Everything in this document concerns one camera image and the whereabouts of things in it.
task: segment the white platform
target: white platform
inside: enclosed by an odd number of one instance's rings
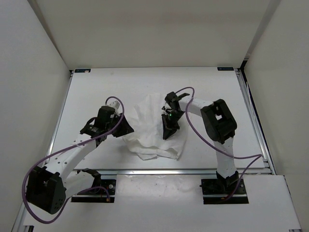
[[[300,229],[283,176],[244,178],[249,204],[203,205],[199,175],[117,176],[115,203],[68,203],[34,232],[288,232]],[[35,213],[52,219],[41,209]]]
[[[196,97],[215,101],[224,99],[238,123],[234,139],[236,156],[260,154],[257,138],[234,71],[217,68],[123,68],[91,69],[89,73],[75,73],[71,82],[53,151],[70,145],[80,129],[94,116],[108,96],[119,97],[125,114],[149,93],[169,93],[183,87],[196,89]],[[197,129],[209,139],[203,120],[192,116]],[[235,160],[244,168],[250,160]],[[178,160],[158,158],[142,161],[131,153],[122,138],[109,136],[95,151],[77,165],[77,169],[215,169],[215,151],[205,145],[189,128],[185,149]],[[252,167],[264,168],[262,159]]]

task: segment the black mounting bracket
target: black mounting bracket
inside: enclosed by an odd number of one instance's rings
[[[102,189],[94,189],[88,192],[78,193],[71,197],[71,202],[84,202],[84,203],[114,203],[116,193],[116,180],[115,179],[101,179],[100,182],[94,182],[92,187],[102,186],[107,189],[111,201],[107,201],[106,193]]]
[[[230,194],[236,187],[236,182],[229,187],[225,187],[219,179],[202,179],[201,185],[203,192],[204,204],[248,204],[247,191],[243,179],[239,187],[227,201],[223,197]]]

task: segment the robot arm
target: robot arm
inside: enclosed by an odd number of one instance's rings
[[[26,199],[28,202],[55,214],[60,210],[65,200],[78,192],[99,186],[100,174],[91,169],[73,172],[76,165],[90,152],[96,149],[101,142],[106,140],[109,132],[121,119],[118,113],[119,102],[102,106],[98,116],[90,119],[80,134],[73,141],[75,148],[65,151],[56,156],[44,167],[35,167],[28,179]],[[114,137],[120,137],[134,130],[123,116],[118,127],[111,133]]]
[[[178,120],[184,114],[191,98],[187,93],[177,96],[171,92],[166,96],[165,101],[170,108],[163,108],[165,110],[162,114],[163,139],[168,139],[180,128]],[[233,137],[237,124],[225,101],[219,99],[211,102],[194,98],[188,107],[188,112],[202,117],[206,132],[216,148],[233,155]],[[234,159],[219,151],[216,151],[216,156],[217,178],[227,188],[239,178]]]

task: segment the crumpled white cloth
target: crumpled white cloth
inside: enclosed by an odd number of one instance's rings
[[[142,160],[158,157],[178,159],[183,151],[188,135],[188,124],[183,116],[179,120],[180,129],[167,140],[163,140],[162,107],[166,95],[149,94],[134,106],[135,112],[126,115],[134,132],[123,137],[128,149]]]

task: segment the purple cable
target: purple cable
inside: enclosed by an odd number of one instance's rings
[[[71,150],[71,149],[73,149],[73,148],[75,148],[75,147],[77,147],[77,146],[82,146],[82,145],[84,145],[84,144],[86,144],[86,143],[89,143],[89,142],[91,142],[91,141],[93,141],[93,140],[96,140],[96,139],[99,139],[99,138],[101,138],[101,137],[103,137],[103,136],[106,136],[106,135],[111,134],[111,133],[120,125],[120,123],[121,123],[121,121],[122,121],[122,119],[124,118],[124,115],[125,115],[125,107],[124,107],[122,101],[121,101],[119,98],[117,98],[117,97],[115,97],[115,96],[110,96],[110,97],[108,97],[108,98],[106,99],[105,104],[106,104],[107,101],[108,101],[109,99],[111,99],[111,98],[114,98],[114,99],[118,100],[119,103],[121,104],[121,107],[122,107],[122,115],[121,115],[121,117],[120,117],[120,120],[117,122],[117,124],[116,124],[110,131],[108,131],[108,132],[106,132],[106,133],[104,133],[104,134],[102,134],[102,135],[99,135],[99,136],[97,136],[97,137],[94,137],[94,138],[92,138],[92,139],[88,139],[88,140],[85,140],[85,141],[83,141],[83,142],[80,142],[79,144],[74,144],[74,145],[72,145],[72,146],[66,147],[66,148],[64,148],[64,149],[62,149],[62,150],[60,150],[60,151],[57,151],[57,152],[55,152],[55,153],[49,155],[49,156],[46,156],[46,157],[40,159],[39,161],[37,161],[37,162],[29,169],[29,171],[26,173],[25,178],[24,178],[24,180],[23,180],[22,189],[21,189],[22,199],[23,199],[23,203],[24,203],[24,205],[25,205],[25,208],[27,209],[27,211],[29,212],[29,214],[30,214],[31,216],[33,216],[33,218],[36,219],[38,222],[43,223],[43,224],[50,224],[50,223],[53,223],[54,221],[56,221],[57,218],[61,215],[61,213],[62,213],[62,211],[63,211],[63,209],[64,209],[64,207],[65,207],[65,205],[67,204],[67,202],[68,202],[69,199],[66,199],[66,201],[64,202],[62,208],[60,209],[60,212],[57,214],[57,216],[56,216],[54,219],[52,219],[52,220],[50,220],[50,221],[45,221],[45,220],[40,219],[40,218],[39,218],[38,216],[36,216],[35,213],[31,210],[31,208],[30,208],[30,206],[29,206],[29,204],[28,204],[28,202],[27,202],[27,199],[26,199],[26,182],[27,182],[28,176],[30,175],[31,171],[32,171],[36,166],[38,166],[40,163],[42,163],[44,160],[47,160],[47,159],[49,159],[49,158],[51,158],[51,157],[53,157],[53,156],[55,156],[55,155],[57,155],[57,154],[60,154],[60,153],[62,153],[62,152]],[[97,189],[97,188],[105,190],[106,195],[108,196],[108,199],[110,199],[109,194],[108,194],[108,191],[107,191],[104,187],[101,187],[101,186],[97,186],[97,187],[93,187],[93,188],[88,188],[88,189],[83,190],[83,191],[89,191],[89,190]]]
[[[255,158],[251,163],[248,164],[247,167],[245,167],[245,169],[244,169],[243,172],[241,173],[241,175],[240,175],[240,177],[239,177],[239,179],[238,179],[238,181],[237,181],[237,183],[236,183],[236,186],[235,186],[234,190],[233,190],[229,195],[227,195],[227,196],[225,197],[225,199],[224,199],[223,201],[221,201],[221,202],[227,201],[227,200],[229,200],[231,197],[233,197],[234,193],[235,193],[236,190],[238,189],[238,187],[239,187],[239,185],[240,185],[240,182],[241,182],[241,179],[242,179],[242,177],[244,176],[245,172],[249,169],[249,167],[250,167],[255,161],[257,161],[260,157],[262,157],[262,154],[253,155],[253,156],[245,156],[245,157],[236,157],[236,156],[233,156],[233,155],[231,155],[231,154],[228,154],[228,153],[226,153],[226,152],[224,152],[224,151],[222,151],[222,150],[216,148],[214,145],[212,145],[210,142],[208,142],[208,141],[195,129],[195,127],[193,126],[193,124],[192,124],[192,122],[191,122],[191,120],[190,120],[190,118],[189,118],[188,109],[189,109],[189,105],[190,105],[191,102],[193,101],[193,97],[194,97],[194,94],[195,94],[194,88],[193,88],[193,87],[185,87],[185,88],[182,88],[182,89],[178,90],[176,93],[178,93],[178,92],[180,92],[180,91],[183,91],[183,90],[185,90],[185,89],[192,89],[192,91],[193,91],[193,92],[192,92],[192,98],[191,98],[191,100],[188,102],[188,104],[187,104],[186,107],[185,107],[185,117],[187,118],[187,121],[188,121],[190,127],[192,128],[192,130],[195,132],[195,134],[197,134],[197,136],[198,136],[202,141],[204,141],[204,142],[205,142],[208,146],[210,146],[212,149],[214,149],[214,150],[216,150],[216,151],[218,151],[218,152],[220,152],[220,153],[222,153],[222,154],[224,154],[224,155],[226,155],[226,156],[228,156],[228,157],[230,157],[230,158],[234,158],[234,159],[237,159],[237,160],[242,160],[242,159],[245,160],[245,159]]]

